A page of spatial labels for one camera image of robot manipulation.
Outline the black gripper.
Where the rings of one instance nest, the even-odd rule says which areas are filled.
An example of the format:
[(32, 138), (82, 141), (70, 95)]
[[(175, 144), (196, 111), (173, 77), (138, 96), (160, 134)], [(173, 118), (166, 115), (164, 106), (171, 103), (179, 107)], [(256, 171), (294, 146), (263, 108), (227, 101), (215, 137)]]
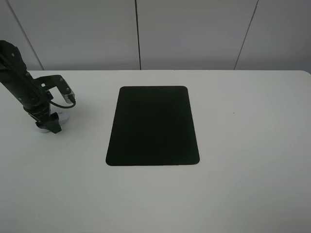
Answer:
[(48, 102), (38, 106), (23, 107), (29, 116), (36, 120), (36, 126), (42, 133), (59, 133), (62, 131), (59, 116), (57, 113), (51, 114), (51, 107)]

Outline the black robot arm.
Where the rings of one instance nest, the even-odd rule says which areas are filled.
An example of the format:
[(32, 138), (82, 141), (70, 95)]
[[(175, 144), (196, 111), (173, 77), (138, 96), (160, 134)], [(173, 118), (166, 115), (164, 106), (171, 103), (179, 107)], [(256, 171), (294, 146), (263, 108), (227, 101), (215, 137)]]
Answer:
[(52, 133), (61, 131), (58, 114), (51, 113), (51, 93), (29, 74), (18, 48), (5, 40), (0, 42), (0, 82), (21, 103), (38, 128)]

